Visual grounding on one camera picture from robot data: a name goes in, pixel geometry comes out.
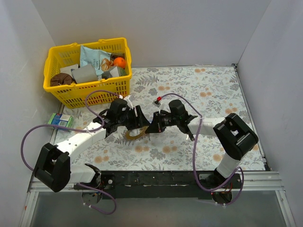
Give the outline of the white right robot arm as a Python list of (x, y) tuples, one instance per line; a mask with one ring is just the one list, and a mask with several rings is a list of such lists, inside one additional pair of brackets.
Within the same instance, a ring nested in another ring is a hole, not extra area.
[(188, 113), (180, 100), (169, 103), (170, 111), (154, 112), (147, 134), (162, 133), (167, 127), (176, 126), (193, 141), (199, 134), (217, 137), (225, 154), (214, 170), (215, 184), (227, 187), (231, 175), (243, 157), (258, 143), (256, 133), (236, 114), (224, 118), (201, 118)]

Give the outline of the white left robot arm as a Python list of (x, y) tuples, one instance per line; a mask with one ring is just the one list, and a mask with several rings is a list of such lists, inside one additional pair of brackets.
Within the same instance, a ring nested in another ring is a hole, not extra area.
[(84, 132), (56, 145), (45, 144), (36, 162), (34, 176), (53, 192), (61, 191), (69, 183), (84, 183), (90, 189), (96, 189), (101, 185), (101, 171), (91, 164), (73, 165), (75, 158), (120, 126), (135, 130), (149, 125), (140, 106), (132, 107), (124, 99), (116, 98), (108, 109), (96, 115)]

